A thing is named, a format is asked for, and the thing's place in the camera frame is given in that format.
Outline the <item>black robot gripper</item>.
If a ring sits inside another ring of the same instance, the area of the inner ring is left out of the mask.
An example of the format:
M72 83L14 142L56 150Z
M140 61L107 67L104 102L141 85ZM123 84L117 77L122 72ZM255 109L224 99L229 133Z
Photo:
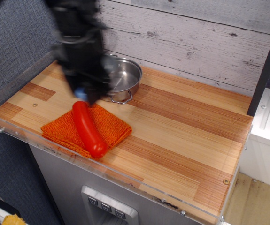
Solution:
M74 94L86 93L92 106L110 91L110 78L103 62L106 58L100 30L89 30L83 35L64 35L54 31L54 53Z

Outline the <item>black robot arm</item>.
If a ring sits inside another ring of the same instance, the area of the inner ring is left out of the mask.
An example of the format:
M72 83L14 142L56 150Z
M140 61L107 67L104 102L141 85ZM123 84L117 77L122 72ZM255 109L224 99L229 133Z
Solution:
M103 50L105 29L97 19L94 0L47 0L56 24L53 51L73 94L93 105L110 91L108 56Z

